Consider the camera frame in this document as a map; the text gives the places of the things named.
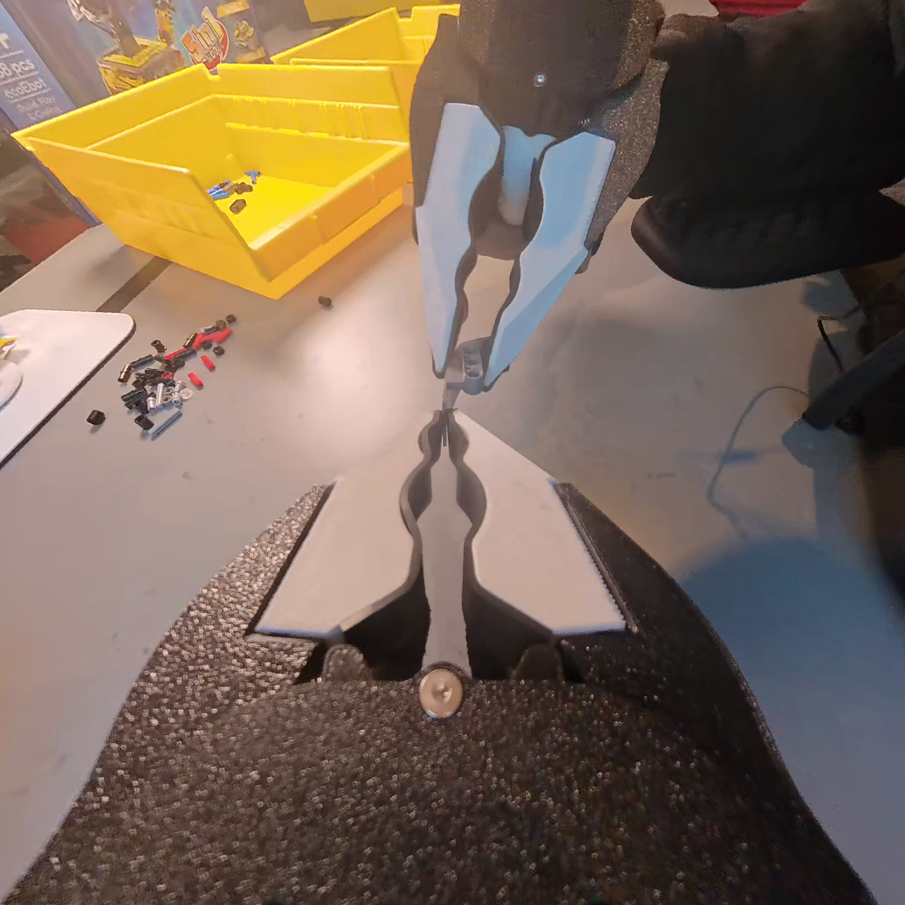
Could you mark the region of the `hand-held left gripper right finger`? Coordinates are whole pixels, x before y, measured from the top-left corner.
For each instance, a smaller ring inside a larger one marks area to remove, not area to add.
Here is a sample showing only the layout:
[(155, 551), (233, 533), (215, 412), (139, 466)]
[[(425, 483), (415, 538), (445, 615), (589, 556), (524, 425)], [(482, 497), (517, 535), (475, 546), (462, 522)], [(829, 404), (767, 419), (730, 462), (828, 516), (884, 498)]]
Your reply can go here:
[(551, 637), (627, 628), (558, 483), (469, 416), (449, 413), (458, 502), (469, 518), (463, 601)]

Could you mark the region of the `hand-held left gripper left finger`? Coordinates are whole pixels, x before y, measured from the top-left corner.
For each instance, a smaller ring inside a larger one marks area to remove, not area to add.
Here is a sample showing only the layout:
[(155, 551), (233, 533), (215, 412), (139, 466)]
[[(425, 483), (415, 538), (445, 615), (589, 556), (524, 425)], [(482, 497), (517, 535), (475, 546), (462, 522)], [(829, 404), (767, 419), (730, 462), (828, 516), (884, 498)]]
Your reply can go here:
[(342, 640), (413, 587), (443, 414), (420, 415), (330, 483), (253, 621), (256, 634)]

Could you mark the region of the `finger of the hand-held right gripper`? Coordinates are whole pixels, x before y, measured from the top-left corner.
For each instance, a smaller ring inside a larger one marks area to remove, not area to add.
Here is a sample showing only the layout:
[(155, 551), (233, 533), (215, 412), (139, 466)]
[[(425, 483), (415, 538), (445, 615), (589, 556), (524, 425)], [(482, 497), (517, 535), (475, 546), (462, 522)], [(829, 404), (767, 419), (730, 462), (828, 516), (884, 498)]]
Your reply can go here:
[(540, 156), (540, 218), (513, 268), (515, 282), (494, 326), (484, 387), (493, 387), (510, 367), (587, 258), (587, 235), (616, 150), (613, 140), (581, 132)]
[(445, 105), (424, 200), (414, 211), (437, 376), (446, 373), (467, 316), (465, 283), (477, 260), (472, 204), (501, 151), (502, 135), (480, 107)]

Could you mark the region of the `grey curved brick panel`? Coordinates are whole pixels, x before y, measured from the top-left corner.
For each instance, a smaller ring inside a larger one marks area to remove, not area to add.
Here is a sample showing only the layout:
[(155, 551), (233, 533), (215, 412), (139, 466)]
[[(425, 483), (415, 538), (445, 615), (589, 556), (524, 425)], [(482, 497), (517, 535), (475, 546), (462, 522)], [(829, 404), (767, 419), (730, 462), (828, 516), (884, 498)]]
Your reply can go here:
[(460, 343), (451, 353), (445, 372), (445, 383), (451, 383), (459, 391), (470, 396), (481, 395), (484, 390), (492, 339), (474, 338)]

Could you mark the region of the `yellow plastic parts bin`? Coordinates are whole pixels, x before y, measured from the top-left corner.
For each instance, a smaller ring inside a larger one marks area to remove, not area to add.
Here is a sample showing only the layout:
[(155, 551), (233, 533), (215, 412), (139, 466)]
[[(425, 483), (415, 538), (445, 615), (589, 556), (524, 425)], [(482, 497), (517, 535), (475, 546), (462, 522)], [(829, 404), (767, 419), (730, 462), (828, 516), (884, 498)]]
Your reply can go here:
[[(409, 144), (320, 131), (328, 109), (300, 70), (197, 65), (13, 137), (120, 242), (278, 300), (399, 209), (411, 179)], [(209, 197), (246, 170), (262, 173), (253, 192)]]

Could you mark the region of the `person's right forearm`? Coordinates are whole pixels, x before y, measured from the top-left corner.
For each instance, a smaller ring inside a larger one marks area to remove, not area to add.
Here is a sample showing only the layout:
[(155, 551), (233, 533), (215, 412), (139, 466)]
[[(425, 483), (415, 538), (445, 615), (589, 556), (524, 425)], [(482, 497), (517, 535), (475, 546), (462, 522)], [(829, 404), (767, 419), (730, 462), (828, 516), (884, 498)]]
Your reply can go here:
[(871, 194), (903, 180), (903, 2), (666, 19), (656, 141), (631, 197)]

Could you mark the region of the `grey desk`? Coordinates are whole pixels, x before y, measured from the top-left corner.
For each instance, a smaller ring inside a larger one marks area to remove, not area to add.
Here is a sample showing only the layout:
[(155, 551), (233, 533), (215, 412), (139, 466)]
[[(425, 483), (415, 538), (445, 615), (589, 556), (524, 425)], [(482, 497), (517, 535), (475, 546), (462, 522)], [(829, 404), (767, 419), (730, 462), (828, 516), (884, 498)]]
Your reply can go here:
[[(461, 409), (665, 566), (745, 673), (803, 796), (903, 903), (903, 607), (854, 438), (797, 424), (832, 379), (838, 274), (711, 291), (662, 274), (623, 208), (511, 371)], [(2, 293), (123, 311), (130, 342), (2, 468), (2, 893), (89, 774), (130, 685), (208, 580), (440, 397), (407, 208), (271, 301), (151, 265), (104, 227)], [(318, 297), (333, 299), (323, 309)], [(228, 313), (225, 355), (143, 441), (117, 377)]]

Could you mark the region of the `bunch of blue brick pins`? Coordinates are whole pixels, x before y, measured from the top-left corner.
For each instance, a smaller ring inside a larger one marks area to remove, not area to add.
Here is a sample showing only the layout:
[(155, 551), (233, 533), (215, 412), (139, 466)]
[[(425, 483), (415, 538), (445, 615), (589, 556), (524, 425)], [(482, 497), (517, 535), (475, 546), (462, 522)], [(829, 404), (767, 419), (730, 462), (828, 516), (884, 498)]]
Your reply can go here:
[(243, 196), (254, 191), (262, 173), (258, 170), (246, 170), (239, 179), (226, 179), (215, 184), (207, 190), (210, 198), (215, 201), (225, 200), (233, 196)]

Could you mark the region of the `pile of small brick pins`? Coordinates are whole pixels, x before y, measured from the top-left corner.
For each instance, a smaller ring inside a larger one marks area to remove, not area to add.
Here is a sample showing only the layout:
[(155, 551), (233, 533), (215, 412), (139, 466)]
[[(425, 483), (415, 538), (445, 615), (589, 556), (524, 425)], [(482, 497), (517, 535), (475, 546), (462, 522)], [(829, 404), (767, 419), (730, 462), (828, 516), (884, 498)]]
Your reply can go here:
[(120, 368), (119, 403), (143, 441), (161, 438), (183, 418), (187, 403), (216, 372), (238, 321), (228, 313), (192, 331), (178, 346), (155, 339), (150, 353)]

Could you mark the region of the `blue printed kit box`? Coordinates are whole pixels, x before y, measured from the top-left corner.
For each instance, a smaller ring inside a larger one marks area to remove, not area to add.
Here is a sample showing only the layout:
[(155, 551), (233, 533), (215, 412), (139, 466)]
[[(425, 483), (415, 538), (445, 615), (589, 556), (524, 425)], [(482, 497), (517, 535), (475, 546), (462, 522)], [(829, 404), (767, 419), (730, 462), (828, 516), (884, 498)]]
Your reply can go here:
[(3, 1), (2, 110), (39, 124), (194, 65), (270, 63), (311, 36), (304, 2)]

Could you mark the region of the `white rounded base plate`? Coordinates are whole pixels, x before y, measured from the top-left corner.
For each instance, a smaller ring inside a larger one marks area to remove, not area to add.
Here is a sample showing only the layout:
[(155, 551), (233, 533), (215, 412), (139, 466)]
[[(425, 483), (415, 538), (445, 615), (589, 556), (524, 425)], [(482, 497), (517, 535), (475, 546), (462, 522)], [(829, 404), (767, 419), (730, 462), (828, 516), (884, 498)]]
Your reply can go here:
[(134, 334), (125, 313), (19, 310), (3, 315), (1, 335), (17, 337), (11, 358), (23, 380), (1, 410), (1, 463), (31, 437)]

